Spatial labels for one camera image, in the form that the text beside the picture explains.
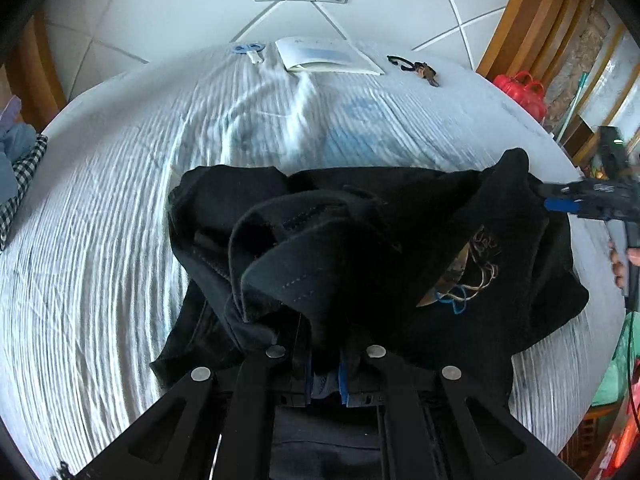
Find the person's hand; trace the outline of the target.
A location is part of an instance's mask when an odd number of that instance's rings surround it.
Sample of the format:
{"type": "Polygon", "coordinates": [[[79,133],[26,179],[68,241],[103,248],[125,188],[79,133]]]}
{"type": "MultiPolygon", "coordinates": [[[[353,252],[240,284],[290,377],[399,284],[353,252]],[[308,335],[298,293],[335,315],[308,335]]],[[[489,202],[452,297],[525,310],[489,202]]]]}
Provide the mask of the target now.
{"type": "MultiPolygon", "coordinates": [[[[610,248],[610,260],[612,263],[612,272],[614,274],[615,285],[620,289],[624,289],[627,283],[625,265],[623,261],[620,260],[620,255],[618,254],[612,240],[608,242],[608,248],[610,248]]],[[[631,263],[634,266],[640,266],[639,248],[628,248],[626,250],[626,257],[628,263],[631,263]]]]}

